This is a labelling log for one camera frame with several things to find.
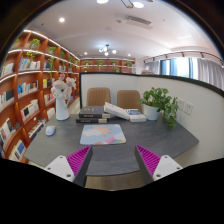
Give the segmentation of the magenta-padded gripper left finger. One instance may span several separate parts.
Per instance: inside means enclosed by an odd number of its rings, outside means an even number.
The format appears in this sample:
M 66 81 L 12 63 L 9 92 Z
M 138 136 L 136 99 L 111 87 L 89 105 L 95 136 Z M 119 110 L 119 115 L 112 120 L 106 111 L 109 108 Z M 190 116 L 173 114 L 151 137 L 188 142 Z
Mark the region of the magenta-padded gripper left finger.
M 69 156 L 59 155 L 45 167 L 45 170 L 78 186 L 84 187 L 86 172 L 92 155 L 92 146 L 88 145 Z

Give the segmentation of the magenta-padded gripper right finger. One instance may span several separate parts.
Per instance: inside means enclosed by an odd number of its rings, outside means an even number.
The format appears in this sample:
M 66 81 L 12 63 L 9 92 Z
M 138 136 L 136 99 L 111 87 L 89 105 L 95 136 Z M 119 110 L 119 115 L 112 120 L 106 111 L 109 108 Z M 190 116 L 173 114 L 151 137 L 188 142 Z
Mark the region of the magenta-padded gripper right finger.
M 134 154 L 144 182 L 159 180 L 182 169 L 169 155 L 159 156 L 140 145 L 135 146 Z

